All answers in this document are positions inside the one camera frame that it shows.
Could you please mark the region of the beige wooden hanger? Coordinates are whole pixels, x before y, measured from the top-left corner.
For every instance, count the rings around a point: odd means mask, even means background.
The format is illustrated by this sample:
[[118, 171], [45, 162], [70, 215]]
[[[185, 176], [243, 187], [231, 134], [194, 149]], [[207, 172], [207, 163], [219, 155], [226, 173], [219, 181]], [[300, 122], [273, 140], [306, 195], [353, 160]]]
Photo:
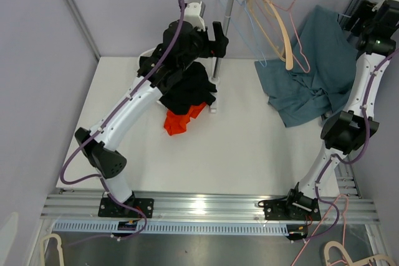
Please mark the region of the beige wooden hanger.
[[[290, 42], [290, 37], [284, 21], [278, 12], [278, 8], [274, 3], [274, 0], [246, 0], [247, 8], [249, 10], [249, 15], [253, 18], [261, 34], [268, 41], [271, 49], [277, 55], [277, 58], [284, 63], [285, 69], [291, 71], [294, 67], [294, 56], [292, 52], [292, 46]], [[262, 13], [265, 20], [274, 29], [276, 33], [280, 35], [282, 40], [282, 47], [278, 47], [272, 39], [269, 37], [265, 28], [257, 17], [255, 8]]]

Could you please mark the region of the black t shirt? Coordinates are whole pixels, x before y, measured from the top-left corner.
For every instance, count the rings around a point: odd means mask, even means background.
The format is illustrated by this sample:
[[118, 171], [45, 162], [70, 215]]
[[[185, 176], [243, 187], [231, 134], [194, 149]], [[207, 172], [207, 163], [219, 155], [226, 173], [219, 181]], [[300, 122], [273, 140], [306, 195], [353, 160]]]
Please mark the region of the black t shirt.
[[205, 66], [193, 62], [182, 79], [160, 98], [160, 103], [175, 115], [186, 115], [192, 106], [213, 104], [216, 92], [216, 85], [209, 81]]

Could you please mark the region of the white plastic basket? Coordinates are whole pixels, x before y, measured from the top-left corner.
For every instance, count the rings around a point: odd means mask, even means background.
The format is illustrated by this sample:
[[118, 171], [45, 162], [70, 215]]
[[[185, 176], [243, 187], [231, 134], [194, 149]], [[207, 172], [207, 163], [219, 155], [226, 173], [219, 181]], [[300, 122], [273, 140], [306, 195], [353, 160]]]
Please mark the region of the white plastic basket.
[[142, 52], [137, 58], [137, 66], [140, 67], [140, 61], [142, 59], [149, 58], [152, 55], [152, 53], [154, 52], [154, 50], [155, 50], [155, 47]]

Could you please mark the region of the black mount plate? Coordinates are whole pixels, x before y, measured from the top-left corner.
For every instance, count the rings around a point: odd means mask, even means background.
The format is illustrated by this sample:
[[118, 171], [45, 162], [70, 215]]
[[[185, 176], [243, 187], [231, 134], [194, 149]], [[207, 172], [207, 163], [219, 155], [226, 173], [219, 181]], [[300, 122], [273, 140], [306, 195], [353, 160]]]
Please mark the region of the black mount plate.
[[[147, 218], [152, 218], [154, 200], [150, 198], [134, 198], [124, 202], [124, 205], [141, 211]], [[131, 209], [116, 204], [109, 197], [103, 197], [98, 210], [99, 217], [108, 218], [141, 218], [141, 215]]]
[[304, 207], [283, 199], [261, 200], [257, 206], [264, 211], [265, 220], [269, 221], [320, 221], [319, 206]]

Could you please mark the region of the beige hanger on floor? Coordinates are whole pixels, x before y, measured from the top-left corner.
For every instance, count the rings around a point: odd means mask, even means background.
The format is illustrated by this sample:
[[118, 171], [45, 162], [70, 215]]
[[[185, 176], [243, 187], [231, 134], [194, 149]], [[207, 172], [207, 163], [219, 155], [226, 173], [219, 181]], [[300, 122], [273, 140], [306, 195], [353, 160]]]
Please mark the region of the beige hanger on floor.
[[[340, 260], [333, 260], [331, 258], [330, 251], [333, 249], [339, 252], [341, 256]], [[392, 266], [396, 265], [396, 262], [391, 257], [383, 254], [375, 254], [366, 257], [364, 259], [353, 260], [349, 255], [349, 253], [347, 252], [347, 250], [345, 249], [345, 247], [341, 243], [336, 241], [330, 241], [325, 245], [323, 255], [324, 255], [325, 264], [327, 266], [338, 265], [338, 264], [349, 265], [349, 266], [361, 266], [361, 265], [371, 265], [372, 263], [377, 264], [379, 262], [384, 262], [387, 265], [392, 265]]]

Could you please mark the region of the grey blue t shirt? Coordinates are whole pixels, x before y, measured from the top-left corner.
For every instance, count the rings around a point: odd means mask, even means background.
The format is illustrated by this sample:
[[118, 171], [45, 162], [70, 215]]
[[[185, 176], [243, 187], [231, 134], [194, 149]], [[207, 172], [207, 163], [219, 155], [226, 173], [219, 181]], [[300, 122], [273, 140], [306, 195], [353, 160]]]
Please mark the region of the grey blue t shirt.
[[339, 112], [349, 99], [357, 50], [347, 41], [338, 17], [322, 6], [308, 14], [293, 47], [292, 70], [279, 59], [254, 64], [268, 103], [287, 128]]

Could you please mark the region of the left black mount plate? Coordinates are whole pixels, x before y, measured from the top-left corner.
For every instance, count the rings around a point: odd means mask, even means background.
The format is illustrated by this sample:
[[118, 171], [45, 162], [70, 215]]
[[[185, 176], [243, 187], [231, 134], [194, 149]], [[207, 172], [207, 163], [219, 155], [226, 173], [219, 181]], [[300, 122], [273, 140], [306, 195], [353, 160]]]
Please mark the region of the left black mount plate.
[[[124, 202], [124, 205], [141, 211], [147, 218], [152, 218], [154, 200], [150, 198], [134, 198]], [[108, 218], [141, 218], [141, 215], [131, 209], [116, 204], [109, 197], [103, 197], [98, 210], [99, 217]]]

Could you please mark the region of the right black mount plate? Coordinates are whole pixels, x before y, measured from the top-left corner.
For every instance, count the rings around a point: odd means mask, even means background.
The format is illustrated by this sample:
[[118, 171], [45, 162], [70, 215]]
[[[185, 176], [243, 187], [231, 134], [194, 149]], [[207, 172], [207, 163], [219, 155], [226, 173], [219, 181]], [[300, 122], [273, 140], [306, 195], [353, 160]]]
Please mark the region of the right black mount plate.
[[257, 206], [264, 211], [265, 220], [269, 221], [320, 221], [319, 206], [304, 207], [283, 199], [261, 200]]

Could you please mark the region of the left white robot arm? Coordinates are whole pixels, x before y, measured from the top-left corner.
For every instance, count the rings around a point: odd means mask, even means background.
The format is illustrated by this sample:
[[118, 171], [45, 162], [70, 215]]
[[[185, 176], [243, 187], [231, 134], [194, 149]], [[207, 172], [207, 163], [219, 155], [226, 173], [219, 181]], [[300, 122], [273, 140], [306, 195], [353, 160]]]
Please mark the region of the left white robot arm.
[[188, 116], [215, 102], [216, 86], [198, 62], [226, 53], [229, 40], [222, 24], [214, 21], [213, 31], [215, 39], [210, 40], [207, 29], [187, 21], [172, 22], [162, 42], [139, 57], [136, 78], [112, 110], [90, 129], [75, 132], [80, 150], [99, 173], [119, 216], [127, 217], [134, 210], [134, 193], [123, 174], [127, 159], [117, 149], [135, 122], [155, 102], [176, 116]]

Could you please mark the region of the pink wire hanger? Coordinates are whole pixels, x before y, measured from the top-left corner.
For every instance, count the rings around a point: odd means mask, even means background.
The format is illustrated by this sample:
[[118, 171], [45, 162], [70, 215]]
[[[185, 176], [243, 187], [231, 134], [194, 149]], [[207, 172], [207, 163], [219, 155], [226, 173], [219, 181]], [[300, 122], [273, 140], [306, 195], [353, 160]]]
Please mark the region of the pink wire hanger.
[[[296, 3], [296, 0], [293, 0], [291, 2], [291, 5], [287, 9], [284, 9], [283, 7], [280, 7], [280, 6], [276, 5], [276, 4], [274, 4], [272, 0], [254, 0], [254, 3], [256, 4], [257, 8], [262, 13], [262, 15], [266, 18], [267, 23], [272, 26], [272, 28], [274, 29], [275, 32], [277, 32], [277, 29], [270, 22], [269, 16], [273, 17], [277, 21], [277, 23], [279, 25], [279, 28], [280, 28], [280, 31], [281, 31], [281, 41], [283, 41], [283, 44], [284, 44], [283, 48], [281, 50], [279, 50], [278, 46], [276, 46], [272, 42], [272, 40], [266, 34], [264, 28], [262, 27], [262, 25], [259, 22], [259, 20], [257, 19], [257, 17], [254, 16], [254, 20], [256, 21], [257, 26], [260, 28], [262, 34], [264, 35], [264, 37], [268, 41], [268, 43], [271, 46], [272, 50], [279, 57], [279, 59], [286, 64], [286, 70], [288, 70], [288, 71], [292, 70], [294, 68], [294, 61], [296, 61], [297, 65], [302, 69], [303, 73], [305, 73], [305, 74], [309, 73], [310, 72], [310, 64], [309, 64], [309, 61], [307, 60], [307, 57], [302, 52], [302, 44], [301, 44], [301, 41], [300, 41], [300, 38], [299, 38], [299, 35], [298, 35], [298, 32], [297, 32], [296, 26], [294, 24], [294, 20], [292, 18], [292, 8], [294, 7], [294, 4]], [[292, 46], [291, 46], [291, 42], [289, 41], [289, 35], [287, 33], [286, 26], [285, 26], [283, 20], [281, 19], [281, 16], [279, 15], [278, 11], [276, 10], [276, 7], [289, 13], [289, 17], [290, 17], [290, 20], [291, 20], [292, 28], [294, 30], [295, 37], [297, 39], [297, 45], [299, 46], [299, 53], [303, 57], [306, 65], [307, 65], [307, 69], [305, 69], [302, 66], [300, 61], [293, 54]]]

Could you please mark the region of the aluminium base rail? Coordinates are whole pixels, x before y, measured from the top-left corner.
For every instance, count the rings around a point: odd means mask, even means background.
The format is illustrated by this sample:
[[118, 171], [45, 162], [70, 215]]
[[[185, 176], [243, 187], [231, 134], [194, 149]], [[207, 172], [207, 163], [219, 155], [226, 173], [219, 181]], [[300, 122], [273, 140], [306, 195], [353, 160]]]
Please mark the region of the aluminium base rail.
[[[351, 164], [339, 164], [333, 180], [344, 194], [336, 205], [345, 213], [349, 224], [379, 224], [374, 202], [362, 198], [358, 191]], [[95, 220], [103, 195], [99, 189], [56, 189], [47, 196], [41, 219]], [[264, 212], [257, 206], [262, 196], [173, 192], [137, 192], [136, 195], [154, 199], [153, 221], [250, 223], [264, 220]]]

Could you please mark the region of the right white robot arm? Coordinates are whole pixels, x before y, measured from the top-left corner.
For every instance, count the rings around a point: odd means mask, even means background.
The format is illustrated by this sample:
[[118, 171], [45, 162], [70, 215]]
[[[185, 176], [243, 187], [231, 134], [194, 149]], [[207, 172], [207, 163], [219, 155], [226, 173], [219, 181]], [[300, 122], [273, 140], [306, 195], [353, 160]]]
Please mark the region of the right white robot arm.
[[378, 130], [374, 102], [390, 59], [398, 53], [392, 38], [398, 30], [398, 0], [363, 0], [345, 29], [358, 39], [355, 80], [343, 110], [322, 128], [323, 144], [311, 169], [287, 195], [284, 213], [291, 219], [318, 210], [320, 192], [335, 167], [352, 151], [364, 152]]

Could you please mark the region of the orange t shirt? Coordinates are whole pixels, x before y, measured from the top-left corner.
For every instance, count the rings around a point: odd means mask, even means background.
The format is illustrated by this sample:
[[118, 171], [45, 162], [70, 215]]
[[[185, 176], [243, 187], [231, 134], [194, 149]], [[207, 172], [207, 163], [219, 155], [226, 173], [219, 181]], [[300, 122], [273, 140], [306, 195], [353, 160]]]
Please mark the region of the orange t shirt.
[[168, 110], [163, 125], [164, 129], [170, 136], [185, 133], [188, 123], [192, 119], [196, 119], [206, 106], [205, 102], [200, 105], [192, 105], [185, 115], [176, 115]]

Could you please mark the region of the light blue wire hanger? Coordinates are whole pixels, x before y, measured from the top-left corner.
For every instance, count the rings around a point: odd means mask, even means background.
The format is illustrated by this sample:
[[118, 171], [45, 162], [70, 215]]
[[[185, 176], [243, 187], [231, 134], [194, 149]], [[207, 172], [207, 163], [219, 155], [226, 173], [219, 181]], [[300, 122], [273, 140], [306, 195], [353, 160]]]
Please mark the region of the light blue wire hanger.
[[[224, 8], [228, 8], [230, 0], [218, 0], [219, 4]], [[232, 25], [251, 53], [251, 57], [260, 63], [261, 67], [267, 66], [266, 55], [261, 45], [261, 39], [257, 33], [254, 24], [254, 18], [249, 12], [247, 0], [233, 0], [231, 5], [231, 15], [228, 17], [229, 25]]]

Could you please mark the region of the pink hanger on floor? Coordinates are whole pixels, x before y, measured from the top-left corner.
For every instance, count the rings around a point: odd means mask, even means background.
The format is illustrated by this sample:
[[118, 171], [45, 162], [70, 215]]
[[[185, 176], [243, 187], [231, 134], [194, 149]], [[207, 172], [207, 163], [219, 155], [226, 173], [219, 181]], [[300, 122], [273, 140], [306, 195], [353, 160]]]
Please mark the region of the pink hanger on floor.
[[[343, 212], [341, 212], [340, 209], [339, 209], [338, 206], [337, 206], [337, 202], [339, 201], [339, 199], [342, 199], [342, 198], [344, 198], [344, 200], [345, 200], [344, 211], [343, 211]], [[308, 237], [308, 238], [305, 239], [304, 245], [302, 246], [302, 248], [300, 249], [300, 251], [298, 252], [298, 254], [296, 255], [296, 257], [294, 258], [294, 260], [292, 261], [291, 266], [294, 266], [294, 265], [298, 262], [300, 256], [303, 254], [303, 252], [305, 251], [306, 247], [309, 245], [309, 243], [310, 243], [312, 240], [314, 240], [314, 239], [316, 239], [316, 238], [318, 238], [318, 237], [321, 237], [321, 236], [325, 235], [326, 233], [328, 233], [330, 230], [332, 230], [332, 229], [339, 223], [339, 220], [340, 220], [341, 217], [344, 218], [343, 240], [345, 240], [346, 212], [347, 212], [347, 209], [348, 209], [348, 207], [349, 207], [349, 198], [348, 198], [348, 196], [347, 196], [346, 194], [342, 194], [342, 193], [341, 193], [341, 194], [339, 194], [339, 195], [334, 199], [333, 202], [327, 201], [327, 204], [329, 204], [330, 207], [327, 209], [327, 211], [325, 212], [325, 214], [322, 216], [321, 220], [319, 221], [319, 223], [318, 223], [317, 226], [315, 227], [315, 229], [314, 229], [314, 231], [312, 232], [312, 234], [310, 235], [310, 237]], [[323, 224], [325, 223], [325, 221], [327, 220], [327, 217], [329, 216], [329, 214], [330, 214], [332, 208], [334, 208], [335, 211], [336, 211], [336, 217], [335, 217], [333, 223], [331, 224], [331, 226], [330, 226], [328, 229], [326, 229], [325, 231], [323, 231], [323, 232], [321, 232], [321, 233], [318, 234], [317, 231], [319, 230], [320, 226], [323, 225]]]

